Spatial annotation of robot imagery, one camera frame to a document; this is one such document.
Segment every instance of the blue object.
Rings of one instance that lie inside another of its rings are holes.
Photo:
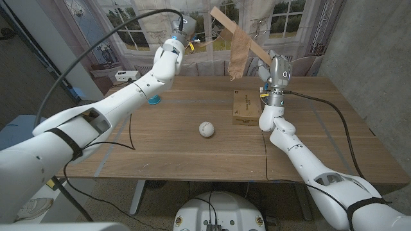
[[[148,104],[156,105],[156,104],[160,103],[160,101],[161,101],[160,96],[159,96],[159,95],[155,95],[155,96],[151,97],[151,98],[148,100]]]

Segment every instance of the table leg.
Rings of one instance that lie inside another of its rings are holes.
[[[137,211],[140,206],[141,202],[141,197],[143,196],[143,191],[144,191],[144,184],[146,183],[146,180],[138,180],[137,185],[136,185],[136,191],[134,191],[134,196],[133,200],[131,202],[131,207],[130,207],[130,214],[131,215],[136,215]]]
[[[301,207],[302,218],[304,218],[304,220],[306,221],[312,221],[313,214],[311,212],[310,204],[308,202],[306,186],[301,184],[295,184],[294,189]]]

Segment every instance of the wooden stick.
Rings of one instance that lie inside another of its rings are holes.
[[[211,10],[210,14],[217,19],[223,26],[225,26],[232,34],[236,31],[237,24],[231,19],[229,19],[223,12],[221,12],[217,7]],[[271,65],[270,55],[263,50],[256,42],[251,40],[250,49],[254,52],[262,61],[266,64]]]

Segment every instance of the black strap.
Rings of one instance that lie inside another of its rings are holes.
[[[354,212],[355,212],[357,209],[361,208],[361,207],[364,207],[364,206],[366,206],[366,205],[370,205],[370,204],[373,204],[373,203],[379,203],[379,204],[384,204],[384,205],[385,205],[385,204],[388,204],[388,202],[385,201],[383,198],[372,197],[372,198],[369,198],[369,199],[357,201],[357,202],[355,202],[354,204],[350,205],[350,206],[347,208],[347,216],[348,216],[349,228],[350,228],[351,231],[354,231],[354,227],[353,227],[353,215],[354,215]]]
[[[46,132],[52,132],[56,134],[70,146],[70,148],[73,150],[73,158],[71,160],[75,160],[83,155],[83,149],[81,149],[76,141],[74,141],[70,136],[68,136],[68,134],[66,134],[62,130],[58,128],[52,128],[50,130],[47,130]]]

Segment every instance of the black cable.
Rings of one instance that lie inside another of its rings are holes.
[[[217,213],[216,213],[216,210],[214,209],[214,206],[213,206],[210,202],[208,202],[208,201],[206,201],[206,200],[203,200],[203,199],[201,199],[201,198],[193,198],[193,199],[200,200],[200,201],[204,201],[204,202],[206,202],[207,204],[209,204],[209,207],[211,206],[211,207],[213,208],[213,210],[214,210],[214,216],[216,217],[216,223],[215,223],[215,225],[217,225]]]
[[[273,182],[273,183],[288,182],[288,183],[292,183],[292,184],[301,184],[301,185],[305,185],[305,186],[307,186],[307,187],[310,187],[310,188],[312,188],[312,189],[318,190],[318,191],[324,193],[325,195],[329,196],[329,197],[330,197],[332,200],[334,200],[339,206],[341,206],[341,207],[344,209],[345,212],[347,212],[346,207],[345,207],[343,204],[341,204],[341,202],[339,202],[335,197],[333,197],[332,195],[330,195],[328,192],[326,192],[326,191],[324,191],[324,190],[322,190],[322,189],[319,189],[319,188],[317,188],[317,187],[315,187],[315,186],[308,185],[308,184],[301,183],[301,182],[296,182],[296,181],[293,181],[293,180],[269,180],[269,181],[270,181],[270,182]]]
[[[351,144],[351,138],[350,138],[349,132],[348,132],[348,126],[347,126],[347,123],[346,123],[346,121],[345,121],[345,119],[344,119],[344,116],[342,115],[341,111],[340,111],[334,104],[332,104],[331,102],[326,101],[326,100],[324,100],[324,99],[319,99],[319,98],[315,98],[315,97],[312,97],[312,96],[306,96],[306,95],[304,95],[304,94],[292,92],[292,91],[290,91],[290,90],[284,90],[283,93],[284,93],[284,94],[293,94],[293,95],[300,96],[300,97],[303,97],[303,98],[306,98],[306,99],[312,99],[312,100],[315,100],[315,101],[323,102],[323,103],[326,103],[326,104],[328,104],[329,106],[331,106],[331,107],[334,108],[334,110],[335,110],[335,111],[338,113],[338,115],[340,116],[341,121],[342,121],[342,124],[344,125],[345,135],[347,136],[347,142],[348,142],[348,146],[349,146],[349,152],[351,153],[351,158],[352,158],[352,160],[353,160],[353,162],[354,162],[354,167],[355,167],[355,169],[357,170],[357,173],[360,175],[360,177],[365,180],[365,177],[364,177],[364,175],[362,174],[362,172],[361,172],[361,170],[360,170],[360,167],[358,167],[357,160],[355,159],[355,154],[354,154],[354,150],[353,150],[353,145]]]
[[[190,182],[188,183],[188,199],[190,200],[190,194],[191,194],[191,190],[190,190]]]
[[[133,114],[130,114],[130,123],[128,124],[128,137],[130,138],[131,147],[133,147],[133,150],[136,150],[133,144],[133,139],[131,139],[131,116],[132,115]]]
[[[211,224],[211,208],[210,208],[210,206],[211,206],[211,195],[212,195],[212,193],[213,193],[213,190],[211,189],[210,196],[208,197],[208,212],[210,214],[210,224]]]
[[[76,201],[76,199],[73,198],[73,196],[71,196],[69,191],[65,189],[65,187],[62,185],[62,183],[60,182],[60,180],[58,180],[56,176],[53,176],[51,180],[55,185],[57,185],[57,188],[60,189],[60,192],[62,192],[62,194],[67,198],[67,200],[69,200],[76,207],[76,209],[78,209],[82,213],[82,215],[86,218],[87,221],[93,221],[90,217],[90,214],[82,207],[82,205],[80,205]]]
[[[118,27],[114,28],[112,31],[108,32],[105,36],[103,36],[103,38],[101,38],[99,41],[97,41],[95,44],[93,44],[92,46],[90,46],[86,51],[84,51],[78,58],[76,58],[75,61],[73,61],[69,67],[64,71],[63,74],[60,75],[60,77],[58,77],[58,79],[56,80],[56,82],[53,84],[53,86],[50,88],[49,92],[46,94],[46,96],[44,97],[40,107],[39,107],[39,111],[37,112],[36,115],[36,119],[34,121],[34,127],[36,127],[37,125],[40,124],[40,118],[41,118],[41,114],[44,110],[44,107],[46,106],[46,103],[48,101],[48,99],[50,98],[51,94],[53,93],[53,91],[56,89],[57,85],[59,85],[61,83],[61,81],[69,74],[69,72],[80,62],[80,60],[82,58],[84,58],[88,53],[90,53],[90,51],[92,51],[96,46],[98,46],[99,44],[101,44],[104,40],[106,40],[108,37],[110,37],[112,34],[114,34],[115,32],[117,32],[118,30],[120,30],[122,27],[126,26],[128,23],[130,22],[134,22],[136,20],[145,18],[147,16],[150,15],[154,15],[157,13],[162,13],[162,12],[171,12],[171,13],[176,13],[180,16],[180,24],[179,24],[179,30],[182,31],[182,25],[183,25],[183,17],[182,14],[176,10],[172,10],[172,9],[158,9],[158,10],[153,10],[151,12],[147,12],[147,13],[142,13],[141,15],[138,15],[122,24],[120,24]]]
[[[66,163],[65,166],[64,166],[64,168],[63,168],[64,177],[66,178],[67,184],[70,185],[70,187],[72,187],[72,188],[73,188],[75,191],[77,191],[78,193],[81,193],[81,194],[83,194],[83,195],[85,195],[85,196],[88,196],[89,198],[91,198],[91,199],[93,199],[93,200],[100,201],[100,202],[104,202],[104,203],[108,203],[109,205],[113,206],[113,207],[116,208],[118,211],[120,211],[122,214],[128,216],[128,217],[131,218],[131,219],[136,220],[137,222],[139,222],[139,223],[142,224],[142,225],[148,226],[148,227],[150,227],[150,228],[152,228],[152,229],[168,230],[168,229],[165,229],[165,228],[153,227],[153,226],[151,226],[151,225],[149,225],[149,224],[147,224],[147,223],[144,223],[144,222],[140,221],[140,220],[137,219],[137,218],[134,218],[134,217],[130,216],[130,215],[127,214],[126,212],[122,211],[119,207],[117,207],[117,205],[115,205],[115,204],[113,204],[113,203],[111,203],[111,202],[109,202],[109,201],[95,198],[95,197],[91,196],[90,194],[87,194],[87,193],[84,193],[84,192],[80,191],[79,189],[77,189],[76,187],[74,187],[74,186],[70,183],[69,178],[67,177],[66,168],[67,168],[67,165],[68,165],[68,164],[69,164],[69,163]]]
[[[134,147],[134,144],[133,144],[133,140],[131,139],[131,117],[132,117],[132,114],[130,114],[130,123],[128,124],[128,135],[130,137],[131,147],[127,146],[126,144],[120,144],[120,143],[117,143],[117,142],[101,141],[101,142],[95,142],[95,143],[86,145],[83,148],[83,150],[90,147],[90,146],[96,145],[96,144],[115,144],[115,145],[120,145],[120,146],[123,146],[123,147],[126,147],[126,148],[130,148],[131,150],[136,150],[136,148]]]

